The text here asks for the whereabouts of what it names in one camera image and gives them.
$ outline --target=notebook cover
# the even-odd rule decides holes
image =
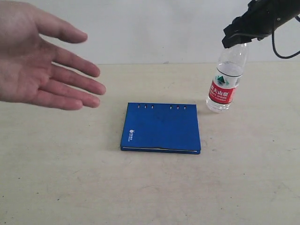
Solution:
[[[128,103],[123,151],[200,154],[196,105]]]

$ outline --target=black cable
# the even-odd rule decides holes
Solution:
[[[276,50],[276,47],[275,47],[275,22],[277,20],[277,15],[276,15],[276,5],[275,5],[275,2],[276,0],[274,0],[274,22],[273,22],[273,29],[272,29],[272,47],[273,47],[273,52],[275,53],[275,55],[281,59],[284,59],[284,60],[288,60],[288,59],[291,59],[293,57],[296,57],[300,54],[300,51],[299,52],[296,52],[295,54],[293,55],[290,55],[290,56],[282,56],[280,55],[277,50]]]

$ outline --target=notebook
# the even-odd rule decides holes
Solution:
[[[128,103],[120,148],[200,154],[196,105]]]

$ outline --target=robotic arm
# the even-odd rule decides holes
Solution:
[[[292,58],[300,52],[288,57],[280,56],[274,45],[274,31],[293,18],[300,22],[299,14],[300,0],[252,0],[247,12],[224,29],[223,46],[230,48],[249,43],[254,38],[260,41],[272,35],[275,54],[283,59]]]

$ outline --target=bottle label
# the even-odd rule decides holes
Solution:
[[[224,105],[231,103],[241,76],[228,76],[218,71],[211,83],[210,99]]]

